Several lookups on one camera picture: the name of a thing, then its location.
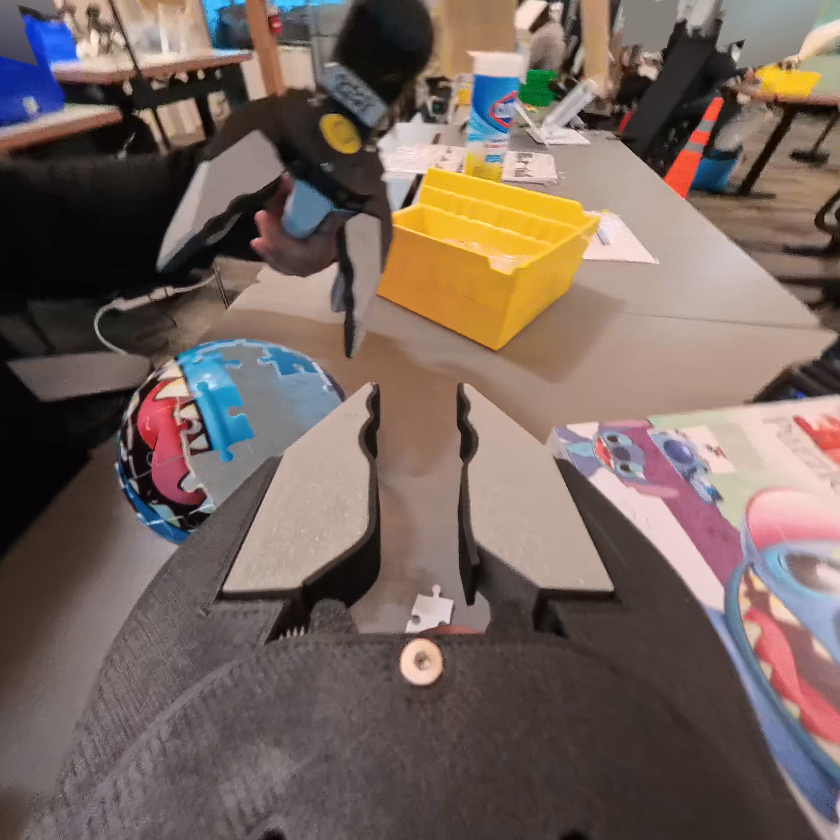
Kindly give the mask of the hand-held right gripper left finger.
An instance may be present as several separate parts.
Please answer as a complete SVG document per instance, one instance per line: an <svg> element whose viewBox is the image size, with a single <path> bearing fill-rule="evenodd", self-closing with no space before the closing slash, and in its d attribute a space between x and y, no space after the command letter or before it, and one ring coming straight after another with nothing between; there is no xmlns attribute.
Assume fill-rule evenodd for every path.
<svg viewBox="0 0 840 840"><path fill-rule="evenodd" d="M381 568L380 386L368 382L280 457L222 585L226 600L357 603Z"/></svg>

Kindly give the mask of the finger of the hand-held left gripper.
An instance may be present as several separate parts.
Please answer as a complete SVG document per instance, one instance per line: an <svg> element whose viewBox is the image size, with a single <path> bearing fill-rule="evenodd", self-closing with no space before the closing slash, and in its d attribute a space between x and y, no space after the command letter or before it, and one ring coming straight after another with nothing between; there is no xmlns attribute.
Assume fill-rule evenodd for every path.
<svg viewBox="0 0 840 840"><path fill-rule="evenodd" d="M277 190L284 171L277 147L260 130L201 162L165 231L156 270L174 272L220 242Z"/></svg>
<svg viewBox="0 0 840 840"><path fill-rule="evenodd" d="M382 220L358 213L344 222L337 240L338 272L330 294L331 310L343 315L343 353L352 359L366 333L366 319L379 289L390 233Z"/></svg>

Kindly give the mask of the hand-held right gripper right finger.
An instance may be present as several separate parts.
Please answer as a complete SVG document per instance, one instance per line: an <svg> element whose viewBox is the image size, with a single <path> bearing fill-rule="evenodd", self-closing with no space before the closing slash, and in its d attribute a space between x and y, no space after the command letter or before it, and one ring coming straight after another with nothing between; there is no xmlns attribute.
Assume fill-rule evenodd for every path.
<svg viewBox="0 0 840 840"><path fill-rule="evenodd" d="M607 600L615 586L545 444L458 384L458 572L465 601Z"/></svg>

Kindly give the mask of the blue puzzle ball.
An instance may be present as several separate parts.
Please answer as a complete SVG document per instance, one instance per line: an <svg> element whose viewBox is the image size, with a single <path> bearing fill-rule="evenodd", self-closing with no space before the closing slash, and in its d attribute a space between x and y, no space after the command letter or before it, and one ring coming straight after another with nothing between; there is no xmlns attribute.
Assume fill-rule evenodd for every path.
<svg viewBox="0 0 840 840"><path fill-rule="evenodd" d="M304 353L254 339L199 343L132 395L115 460L122 492L146 528L183 543L343 400Z"/></svg>

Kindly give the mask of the white puzzle piece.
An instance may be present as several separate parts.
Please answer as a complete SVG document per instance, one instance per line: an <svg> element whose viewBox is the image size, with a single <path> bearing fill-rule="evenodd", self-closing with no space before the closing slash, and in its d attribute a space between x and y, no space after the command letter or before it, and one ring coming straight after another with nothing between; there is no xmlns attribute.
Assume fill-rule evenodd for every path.
<svg viewBox="0 0 840 840"><path fill-rule="evenodd" d="M455 612L455 601L443 594L439 584L426 593L418 593L406 622L405 633L411 635L449 627Z"/></svg>

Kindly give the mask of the printed cardboard puzzle box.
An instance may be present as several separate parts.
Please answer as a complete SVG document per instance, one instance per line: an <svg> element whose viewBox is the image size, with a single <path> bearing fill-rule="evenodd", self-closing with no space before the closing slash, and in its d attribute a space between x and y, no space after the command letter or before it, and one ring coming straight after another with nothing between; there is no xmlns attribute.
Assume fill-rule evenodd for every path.
<svg viewBox="0 0 840 840"><path fill-rule="evenodd" d="M798 395L559 426L547 440L704 606L828 838L838 838L838 432L837 395Z"/></svg>

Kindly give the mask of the yellow plastic bin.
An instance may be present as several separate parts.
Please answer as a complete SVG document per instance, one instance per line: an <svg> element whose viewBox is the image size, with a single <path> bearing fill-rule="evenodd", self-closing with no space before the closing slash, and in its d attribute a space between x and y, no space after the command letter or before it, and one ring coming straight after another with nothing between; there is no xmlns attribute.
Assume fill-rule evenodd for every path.
<svg viewBox="0 0 840 840"><path fill-rule="evenodd" d="M438 169L392 216L378 294L499 350L571 288L600 213Z"/></svg>

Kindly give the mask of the wooden background table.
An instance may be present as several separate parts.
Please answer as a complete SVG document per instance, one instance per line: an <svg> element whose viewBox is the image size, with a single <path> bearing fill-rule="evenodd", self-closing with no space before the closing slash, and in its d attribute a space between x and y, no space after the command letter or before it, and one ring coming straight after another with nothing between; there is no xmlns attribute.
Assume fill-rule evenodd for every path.
<svg viewBox="0 0 840 840"><path fill-rule="evenodd" d="M57 61L50 66L68 100L81 103L81 96L96 96L97 103L116 107L124 118L150 111L157 128L158 144L172 147L159 108L193 100L207 138L216 130L209 96L222 92L231 109L249 99L242 65L252 57L247 50L210 49L188 54L105 56L90 60Z"/></svg>
<svg viewBox="0 0 840 840"><path fill-rule="evenodd" d="M765 167L770 162L774 153L780 146L783 139L791 129L793 121L802 112L814 109L838 109L839 93L810 93L808 95L794 94L792 96L772 95L769 93L756 93L752 97L754 103L766 103L773 108L780 110L780 117L775 124L770 137L762 147L752 163L747 174L742 178L741 183L734 191L738 198L761 198L772 199L774 193L756 191L755 187Z"/></svg>

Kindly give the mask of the blue wipes canister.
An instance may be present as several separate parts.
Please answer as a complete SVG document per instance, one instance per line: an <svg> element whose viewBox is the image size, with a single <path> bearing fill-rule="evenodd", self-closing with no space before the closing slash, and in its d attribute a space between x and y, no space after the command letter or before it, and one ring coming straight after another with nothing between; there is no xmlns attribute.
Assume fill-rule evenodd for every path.
<svg viewBox="0 0 840 840"><path fill-rule="evenodd" d="M475 51L464 173L500 182L525 62L518 52Z"/></svg>

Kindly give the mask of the blue plastic bin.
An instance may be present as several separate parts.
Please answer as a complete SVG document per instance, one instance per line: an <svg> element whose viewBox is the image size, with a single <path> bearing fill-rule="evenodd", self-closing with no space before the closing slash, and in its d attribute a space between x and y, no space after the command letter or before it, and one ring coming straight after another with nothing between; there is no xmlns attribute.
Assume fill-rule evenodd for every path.
<svg viewBox="0 0 840 840"><path fill-rule="evenodd" d="M66 95L52 65L78 58L76 41L63 21L29 7L21 12L35 63L1 58L2 128L62 111Z"/></svg>

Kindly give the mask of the white paper sheet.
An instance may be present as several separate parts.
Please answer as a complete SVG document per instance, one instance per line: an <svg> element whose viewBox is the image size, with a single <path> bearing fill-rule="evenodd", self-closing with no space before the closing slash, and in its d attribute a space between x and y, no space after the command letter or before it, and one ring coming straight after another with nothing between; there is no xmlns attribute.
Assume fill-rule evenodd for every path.
<svg viewBox="0 0 840 840"><path fill-rule="evenodd" d="M584 261L658 265L629 226L615 213L603 211L588 244Z"/></svg>

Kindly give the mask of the black device with display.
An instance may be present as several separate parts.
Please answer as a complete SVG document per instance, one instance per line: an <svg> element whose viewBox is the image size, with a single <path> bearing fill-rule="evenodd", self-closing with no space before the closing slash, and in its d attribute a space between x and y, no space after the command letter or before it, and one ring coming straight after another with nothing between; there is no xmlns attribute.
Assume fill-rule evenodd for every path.
<svg viewBox="0 0 840 840"><path fill-rule="evenodd" d="M755 395L752 403L819 396L839 396L839 339L820 356L785 367Z"/></svg>

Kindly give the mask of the orange traffic cone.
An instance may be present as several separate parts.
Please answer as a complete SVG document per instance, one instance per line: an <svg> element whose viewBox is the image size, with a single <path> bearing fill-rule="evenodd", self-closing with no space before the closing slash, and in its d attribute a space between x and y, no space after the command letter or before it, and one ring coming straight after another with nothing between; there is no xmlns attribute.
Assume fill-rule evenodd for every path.
<svg viewBox="0 0 840 840"><path fill-rule="evenodd" d="M693 129L688 141L665 174L665 184L682 198L686 198L690 191L722 105L721 96L711 100L698 125Z"/></svg>

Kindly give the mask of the black office chair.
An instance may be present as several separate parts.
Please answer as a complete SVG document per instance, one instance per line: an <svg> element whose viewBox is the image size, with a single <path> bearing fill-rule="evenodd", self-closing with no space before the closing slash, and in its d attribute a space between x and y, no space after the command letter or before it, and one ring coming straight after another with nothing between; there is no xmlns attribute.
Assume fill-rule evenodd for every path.
<svg viewBox="0 0 840 840"><path fill-rule="evenodd" d="M722 14L694 30L678 22L656 80L622 131L625 146L657 175L667 173L707 106L736 75L732 48L718 47L722 23Z"/></svg>

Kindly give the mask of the small yellow bin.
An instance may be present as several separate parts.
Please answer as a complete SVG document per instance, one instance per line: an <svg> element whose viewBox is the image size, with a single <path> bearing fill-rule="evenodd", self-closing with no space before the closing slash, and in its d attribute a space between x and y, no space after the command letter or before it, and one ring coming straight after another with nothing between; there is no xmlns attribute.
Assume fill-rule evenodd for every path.
<svg viewBox="0 0 840 840"><path fill-rule="evenodd" d="M822 78L813 70L785 69L779 65L763 66L755 71L759 95L764 98L808 98Z"/></svg>

